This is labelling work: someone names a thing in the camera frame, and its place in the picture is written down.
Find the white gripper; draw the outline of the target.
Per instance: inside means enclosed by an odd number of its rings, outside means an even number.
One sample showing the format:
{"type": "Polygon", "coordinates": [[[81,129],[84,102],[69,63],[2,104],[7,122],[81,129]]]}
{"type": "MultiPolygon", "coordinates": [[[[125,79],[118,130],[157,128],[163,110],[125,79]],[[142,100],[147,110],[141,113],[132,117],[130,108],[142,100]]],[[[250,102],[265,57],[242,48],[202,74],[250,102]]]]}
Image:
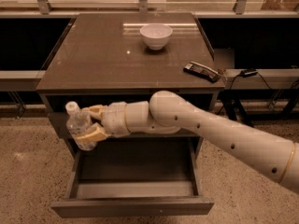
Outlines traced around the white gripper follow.
{"type": "Polygon", "coordinates": [[[104,128],[94,123],[85,132],[77,134],[75,140],[80,143],[100,142],[108,139],[108,134],[113,137],[129,135],[125,122],[125,107],[125,102],[112,103],[108,107],[105,105],[84,107],[83,111],[88,112],[92,119],[101,120],[104,128]]]}

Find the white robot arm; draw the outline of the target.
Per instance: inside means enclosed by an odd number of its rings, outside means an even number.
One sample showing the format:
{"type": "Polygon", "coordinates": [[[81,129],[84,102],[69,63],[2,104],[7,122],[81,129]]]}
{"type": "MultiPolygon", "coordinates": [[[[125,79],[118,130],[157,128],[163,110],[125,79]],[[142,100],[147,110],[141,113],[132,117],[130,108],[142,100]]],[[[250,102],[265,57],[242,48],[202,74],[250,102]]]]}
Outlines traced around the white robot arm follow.
{"type": "Polygon", "coordinates": [[[147,102],[94,105],[85,109],[97,122],[76,138],[92,142],[132,133],[176,133],[183,129],[208,140],[292,192],[299,193],[299,144],[206,112],[171,91],[157,91],[147,102]]]}

